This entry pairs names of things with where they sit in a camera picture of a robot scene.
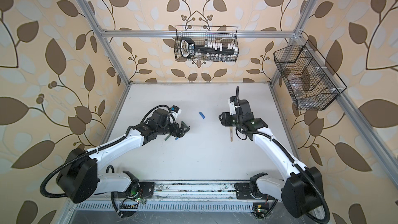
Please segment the beige fountain pen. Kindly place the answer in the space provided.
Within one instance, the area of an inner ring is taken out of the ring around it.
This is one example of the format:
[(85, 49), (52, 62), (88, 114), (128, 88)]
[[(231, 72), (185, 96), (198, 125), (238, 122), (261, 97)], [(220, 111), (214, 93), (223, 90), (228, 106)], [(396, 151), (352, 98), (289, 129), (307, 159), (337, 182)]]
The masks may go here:
[(233, 136), (234, 136), (233, 127), (230, 127), (230, 141), (231, 142), (233, 142)]

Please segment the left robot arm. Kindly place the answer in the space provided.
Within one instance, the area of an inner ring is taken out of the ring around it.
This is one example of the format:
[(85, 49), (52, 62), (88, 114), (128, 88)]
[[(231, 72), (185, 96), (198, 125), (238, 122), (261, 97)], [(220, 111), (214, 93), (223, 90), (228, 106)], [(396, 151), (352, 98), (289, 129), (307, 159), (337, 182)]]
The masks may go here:
[(189, 130), (176, 119), (181, 109), (158, 105), (141, 123), (129, 126), (124, 135), (97, 147), (72, 150), (66, 162), (45, 177), (39, 191), (46, 198), (70, 198), (82, 203), (93, 195), (126, 192), (138, 186), (138, 179), (129, 171), (105, 174), (101, 170), (129, 151), (140, 148), (160, 135), (182, 138)]

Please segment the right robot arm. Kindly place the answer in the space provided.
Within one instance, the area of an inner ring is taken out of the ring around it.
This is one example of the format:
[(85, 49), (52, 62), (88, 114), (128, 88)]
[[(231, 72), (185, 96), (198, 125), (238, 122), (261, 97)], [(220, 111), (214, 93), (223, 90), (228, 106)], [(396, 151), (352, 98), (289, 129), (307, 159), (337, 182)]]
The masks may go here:
[(249, 190), (255, 199), (269, 195), (280, 201), (289, 214), (295, 218), (306, 215), (318, 224), (327, 224), (331, 215), (324, 197), (323, 180), (320, 171), (309, 168), (275, 137), (267, 123), (255, 118), (247, 100), (241, 100), (239, 93), (228, 101), (229, 111), (219, 115), (221, 124), (234, 127), (236, 135), (243, 134), (257, 144), (275, 164), (282, 178), (276, 179), (267, 173), (250, 178)]

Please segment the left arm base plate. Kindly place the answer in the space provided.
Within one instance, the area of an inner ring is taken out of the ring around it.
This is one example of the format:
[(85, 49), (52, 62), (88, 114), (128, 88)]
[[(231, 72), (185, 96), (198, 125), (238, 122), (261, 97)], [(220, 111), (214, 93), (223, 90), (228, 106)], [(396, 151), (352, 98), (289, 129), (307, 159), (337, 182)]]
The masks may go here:
[(151, 198), (154, 193), (155, 182), (139, 181), (130, 186), (125, 192), (118, 192), (117, 199)]

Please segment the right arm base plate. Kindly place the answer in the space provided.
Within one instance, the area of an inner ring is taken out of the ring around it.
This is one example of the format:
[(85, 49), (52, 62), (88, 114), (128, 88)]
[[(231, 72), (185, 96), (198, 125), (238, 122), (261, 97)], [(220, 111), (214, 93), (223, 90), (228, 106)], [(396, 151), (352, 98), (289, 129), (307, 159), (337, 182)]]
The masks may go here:
[(239, 200), (274, 200), (270, 195), (263, 194), (259, 191), (253, 182), (243, 182), (234, 184), (236, 198)]

